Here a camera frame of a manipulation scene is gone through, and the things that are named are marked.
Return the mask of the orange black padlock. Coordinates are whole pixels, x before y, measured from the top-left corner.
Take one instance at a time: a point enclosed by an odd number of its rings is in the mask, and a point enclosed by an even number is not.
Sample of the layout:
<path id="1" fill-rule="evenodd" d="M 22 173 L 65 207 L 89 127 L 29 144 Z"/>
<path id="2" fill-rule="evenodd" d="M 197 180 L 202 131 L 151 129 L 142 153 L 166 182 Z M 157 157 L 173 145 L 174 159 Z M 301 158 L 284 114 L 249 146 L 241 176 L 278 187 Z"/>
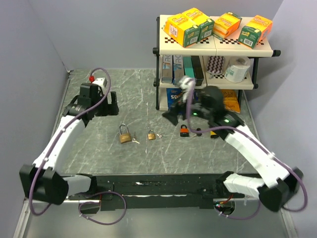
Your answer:
<path id="1" fill-rule="evenodd" d="M 182 124 L 180 127 L 180 136 L 181 137 L 189 137 L 189 129 L 187 125 Z"/>

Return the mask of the large brass padlock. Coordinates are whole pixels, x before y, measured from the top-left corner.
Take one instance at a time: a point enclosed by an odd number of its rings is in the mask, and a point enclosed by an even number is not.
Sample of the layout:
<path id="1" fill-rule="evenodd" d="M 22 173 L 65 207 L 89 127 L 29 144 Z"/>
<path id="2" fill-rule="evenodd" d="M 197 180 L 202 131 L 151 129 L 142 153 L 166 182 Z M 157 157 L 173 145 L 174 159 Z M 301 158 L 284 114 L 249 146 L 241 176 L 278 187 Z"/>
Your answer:
<path id="1" fill-rule="evenodd" d="M 124 123 L 119 126 L 119 140 L 121 144 L 132 141 L 128 126 Z"/>

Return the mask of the small brass padlock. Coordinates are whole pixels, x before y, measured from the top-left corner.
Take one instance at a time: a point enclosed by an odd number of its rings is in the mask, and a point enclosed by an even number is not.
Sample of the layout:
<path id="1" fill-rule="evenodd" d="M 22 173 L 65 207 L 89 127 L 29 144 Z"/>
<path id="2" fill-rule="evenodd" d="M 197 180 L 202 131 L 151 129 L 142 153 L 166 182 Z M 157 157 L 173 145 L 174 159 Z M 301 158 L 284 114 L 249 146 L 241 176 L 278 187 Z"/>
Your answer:
<path id="1" fill-rule="evenodd" d="M 149 130 L 149 132 L 148 132 L 148 139 L 149 139 L 149 140 L 155 140 L 155 139 L 156 139 L 156 134 L 154 133 L 153 130 Z"/>

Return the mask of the large padlock silver keys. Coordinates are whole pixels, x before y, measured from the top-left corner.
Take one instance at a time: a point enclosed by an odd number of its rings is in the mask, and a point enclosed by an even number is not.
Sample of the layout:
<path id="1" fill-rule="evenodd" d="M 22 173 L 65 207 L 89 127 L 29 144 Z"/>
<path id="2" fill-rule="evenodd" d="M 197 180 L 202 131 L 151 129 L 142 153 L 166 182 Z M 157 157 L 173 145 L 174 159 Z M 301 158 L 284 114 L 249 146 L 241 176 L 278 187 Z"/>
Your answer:
<path id="1" fill-rule="evenodd" d="M 140 144 L 140 142 L 137 140 L 136 133 L 133 134 L 132 142 Z"/>

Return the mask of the yellow padlock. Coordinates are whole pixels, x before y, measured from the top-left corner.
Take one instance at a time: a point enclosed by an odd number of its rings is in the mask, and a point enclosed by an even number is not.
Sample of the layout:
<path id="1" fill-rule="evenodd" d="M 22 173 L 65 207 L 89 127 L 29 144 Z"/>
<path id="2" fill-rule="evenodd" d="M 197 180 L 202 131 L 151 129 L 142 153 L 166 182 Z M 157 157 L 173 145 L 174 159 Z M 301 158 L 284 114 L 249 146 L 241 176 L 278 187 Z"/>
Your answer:
<path id="1" fill-rule="evenodd" d="M 210 138 L 218 138 L 218 135 L 214 131 L 211 131 Z"/>

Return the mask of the black keys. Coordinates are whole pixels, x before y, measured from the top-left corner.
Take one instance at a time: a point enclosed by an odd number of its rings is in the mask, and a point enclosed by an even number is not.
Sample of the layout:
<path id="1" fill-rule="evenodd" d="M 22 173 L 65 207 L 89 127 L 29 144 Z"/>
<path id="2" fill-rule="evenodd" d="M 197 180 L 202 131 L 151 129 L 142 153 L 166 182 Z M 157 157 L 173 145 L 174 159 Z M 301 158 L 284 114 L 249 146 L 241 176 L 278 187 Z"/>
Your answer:
<path id="1" fill-rule="evenodd" d="M 196 134 L 193 135 L 192 137 L 196 137 L 196 136 L 197 136 L 197 137 L 200 137 L 200 136 L 202 136 L 202 133 L 200 133 L 200 131 L 202 131 L 201 128 L 197 128 L 196 131 L 198 131 L 198 133 L 196 133 Z"/>

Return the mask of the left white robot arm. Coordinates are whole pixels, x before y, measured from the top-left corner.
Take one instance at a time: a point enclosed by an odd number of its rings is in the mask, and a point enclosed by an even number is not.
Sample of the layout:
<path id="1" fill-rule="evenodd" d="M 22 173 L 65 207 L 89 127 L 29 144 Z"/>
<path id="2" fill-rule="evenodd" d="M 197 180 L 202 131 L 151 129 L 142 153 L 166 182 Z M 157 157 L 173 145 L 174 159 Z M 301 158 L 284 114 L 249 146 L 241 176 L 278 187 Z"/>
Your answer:
<path id="1" fill-rule="evenodd" d="M 94 117 L 116 116 L 119 109 L 114 91 L 107 80 L 98 78 L 83 83 L 65 107 L 59 126 L 40 156 L 19 171 L 22 187 L 28 199 L 60 205 L 66 197 L 81 193 L 86 199 L 97 196 L 96 178 L 89 175 L 62 177 L 59 172 L 72 145 Z"/>

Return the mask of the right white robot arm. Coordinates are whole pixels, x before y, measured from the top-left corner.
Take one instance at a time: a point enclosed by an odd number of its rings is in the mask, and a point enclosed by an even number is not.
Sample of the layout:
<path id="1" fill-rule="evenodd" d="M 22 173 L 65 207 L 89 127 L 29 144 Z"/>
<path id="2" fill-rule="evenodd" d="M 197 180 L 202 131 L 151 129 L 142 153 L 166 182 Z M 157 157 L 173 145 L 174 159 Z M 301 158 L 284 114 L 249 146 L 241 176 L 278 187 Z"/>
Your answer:
<path id="1" fill-rule="evenodd" d="M 191 116 L 207 120 L 209 131 L 235 148 L 258 172 L 258 178 L 225 172 L 216 185 L 219 196 L 225 198 L 234 193 L 251 196 L 257 198 L 268 210 L 277 212 L 301 188 L 304 204 L 298 211 L 306 208 L 308 195 L 302 181 L 302 171 L 291 169 L 269 152 L 244 121 L 225 108 L 223 93 L 218 87 L 205 87 L 198 93 L 197 100 L 194 100 L 190 87 L 183 89 L 181 96 L 162 116 L 173 125 L 178 124 L 179 116 L 187 121 Z"/>

